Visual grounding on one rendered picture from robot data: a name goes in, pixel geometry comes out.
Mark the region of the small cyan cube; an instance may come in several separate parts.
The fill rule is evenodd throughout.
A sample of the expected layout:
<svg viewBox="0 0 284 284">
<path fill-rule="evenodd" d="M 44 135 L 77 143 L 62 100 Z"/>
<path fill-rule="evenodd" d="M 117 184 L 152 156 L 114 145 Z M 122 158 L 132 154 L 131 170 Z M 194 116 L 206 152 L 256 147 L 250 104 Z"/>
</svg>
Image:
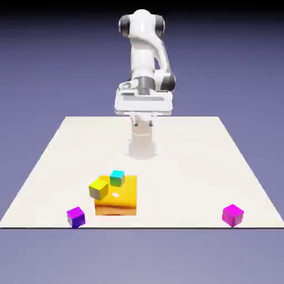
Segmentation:
<svg viewBox="0 0 284 284">
<path fill-rule="evenodd" d="M 110 174 L 111 186 L 121 187 L 125 181 L 125 173 L 121 170 L 113 170 Z"/>
</svg>

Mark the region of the small magenta cube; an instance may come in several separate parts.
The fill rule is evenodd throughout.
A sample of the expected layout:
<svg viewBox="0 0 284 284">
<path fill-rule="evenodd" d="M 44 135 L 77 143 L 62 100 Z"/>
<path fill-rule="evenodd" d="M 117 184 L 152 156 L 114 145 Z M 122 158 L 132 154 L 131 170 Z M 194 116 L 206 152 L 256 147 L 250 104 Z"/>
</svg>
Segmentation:
<svg viewBox="0 0 284 284">
<path fill-rule="evenodd" d="M 244 210 L 234 204 L 231 204 L 223 209 L 222 220 L 230 227 L 235 227 L 242 222 Z"/>
</svg>

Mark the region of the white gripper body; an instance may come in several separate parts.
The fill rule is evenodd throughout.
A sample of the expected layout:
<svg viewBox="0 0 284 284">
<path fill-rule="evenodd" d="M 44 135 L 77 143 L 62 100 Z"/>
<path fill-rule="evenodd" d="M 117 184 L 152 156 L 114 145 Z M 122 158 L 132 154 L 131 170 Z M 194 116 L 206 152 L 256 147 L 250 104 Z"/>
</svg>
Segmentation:
<svg viewBox="0 0 284 284">
<path fill-rule="evenodd" d="M 118 89 L 116 92 L 114 111 L 119 115 L 171 115 L 172 110 L 172 92 L 157 92 L 152 89 L 149 95 L 139 94 L 137 89 Z"/>
</svg>

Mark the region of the large orange box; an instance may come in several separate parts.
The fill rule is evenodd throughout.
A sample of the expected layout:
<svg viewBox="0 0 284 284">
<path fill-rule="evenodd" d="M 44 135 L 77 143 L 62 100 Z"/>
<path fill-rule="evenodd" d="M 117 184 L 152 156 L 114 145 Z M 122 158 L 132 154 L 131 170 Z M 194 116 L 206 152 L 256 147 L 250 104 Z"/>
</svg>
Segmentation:
<svg viewBox="0 0 284 284">
<path fill-rule="evenodd" d="M 97 216 L 136 216 L 137 176 L 127 175 L 121 187 L 109 185 L 109 193 L 102 200 L 94 200 Z"/>
</svg>

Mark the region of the small yellow cube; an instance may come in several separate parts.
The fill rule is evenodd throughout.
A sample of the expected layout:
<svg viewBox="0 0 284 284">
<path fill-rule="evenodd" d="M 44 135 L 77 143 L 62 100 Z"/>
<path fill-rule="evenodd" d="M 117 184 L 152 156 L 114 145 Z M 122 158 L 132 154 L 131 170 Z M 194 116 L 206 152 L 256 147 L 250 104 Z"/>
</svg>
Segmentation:
<svg viewBox="0 0 284 284">
<path fill-rule="evenodd" d="M 89 185 L 89 195 L 96 200 L 102 200 L 109 192 L 108 182 L 97 179 Z"/>
</svg>

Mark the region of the small purple cube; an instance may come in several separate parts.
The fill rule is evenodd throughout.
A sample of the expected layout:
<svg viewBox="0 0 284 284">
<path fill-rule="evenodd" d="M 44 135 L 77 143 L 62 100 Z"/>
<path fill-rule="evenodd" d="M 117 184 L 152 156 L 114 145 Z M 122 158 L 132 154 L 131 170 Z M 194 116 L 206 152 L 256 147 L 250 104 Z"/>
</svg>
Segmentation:
<svg viewBox="0 0 284 284">
<path fill-rule="evenodd" d="M 73 229 L 76 229 L 85 224 L 85 214 L 83 210 L 77 206 L 67 211 L 67 220 L 69 225 Z"/>
</svg>

